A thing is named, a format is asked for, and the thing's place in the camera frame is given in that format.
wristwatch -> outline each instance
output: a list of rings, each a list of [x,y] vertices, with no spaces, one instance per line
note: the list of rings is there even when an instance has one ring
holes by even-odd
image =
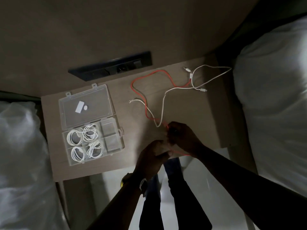
[[[140,174],[128,173],[122,178],[120,187],[123,187],[127,182],[137,185],[140,188],[143,197],[145,197],[145,192],[148,187],[146,178],[143,178]]]

cable connector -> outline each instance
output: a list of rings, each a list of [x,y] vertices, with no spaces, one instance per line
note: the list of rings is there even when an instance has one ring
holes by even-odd
[[[192,71],[189,68],[187,68],[187,67],[183,67],[183,69],[186,70],[189,73],[192,73]]]

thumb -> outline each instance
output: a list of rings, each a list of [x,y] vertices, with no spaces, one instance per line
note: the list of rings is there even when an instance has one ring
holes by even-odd
[[[161,162],[161,163],[164,163],[166,162],[170,156],[173,155],[173,152],[172,151],[167,151],[165,153],[162,153],[160,155],[157,156],[158,160]]]

person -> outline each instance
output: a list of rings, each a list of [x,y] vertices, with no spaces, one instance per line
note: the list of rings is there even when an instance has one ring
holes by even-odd
[[[168,125],[167,138],[170,145],[177,144],[192,157],[200,160],[259,229],[306,228],[306,197],[254,174],[207,148],[186,124],[171,122]],[[139,197],[147,189],[149,192],[144,202],[140,230],[163,229],[162,223],[159,223],[161,222],[160,200],[154,194],[152,186],[157,180],[155,175],[165,162],[166,172],[169,171],[169,186],[175,200],[179,229],[212,228],[199,203],[194,200],[194,195],[188,192],[189,197],[187,197],[180,192],[181,189],[189,191],[189,188],[185,185],[183,177],[179,176],[178,168],[174,168],[178,164],[172,166],[174,161],[170,164],[167,162],[172,152],[155,155],[161,143],[156,140],[140,153],[131,177],[88,230],[128,229]],[[180,203],[180,200],[184,201],[186,198],[192,200],[190,207],[190,201]]]

table top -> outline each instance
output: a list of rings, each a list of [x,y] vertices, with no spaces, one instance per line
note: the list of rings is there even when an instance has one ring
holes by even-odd
[[[217,66],[214,55],[211,55],[161,69],[170,73],[175,84],[183,85],[188,81],[189,74],[182,68],[186,66],[194,69],[204,62]],[[41,98],[55,182],[133,166],[138,154],[146,145],[155,139],[165,137],[165,128],[163,126],[156,128],[153,121],[146,118],[145,106],[142,103],[136,101],[129,104],[129,100],[139,98],[130,89],[131,81],[150,72],[98,83],[98,85],[108,86],[118,127],[123,130],[124,149],[84,164],[69,166],[63,142],[58,100],[65,97],[65,93],[69,90]],[[219,69],[200,69],[193,80],[195,85],[199,85],[219,73]],[[168,77],[164,73],[156,73],[136,81],[134,87],[146,96],[149,108],[156,118],[160,118],[164,92],[173,87]],[[92,87],[78,88],[71,93],[76,94],[90,88]],[[208,92],[192,89],[175,89],[168,92],[165,98],[163,121],[186,123],[198,138],[212,149],[235,145],[237,139],[233,133],[234,125],[222,79],[213,80],[205,88]]]

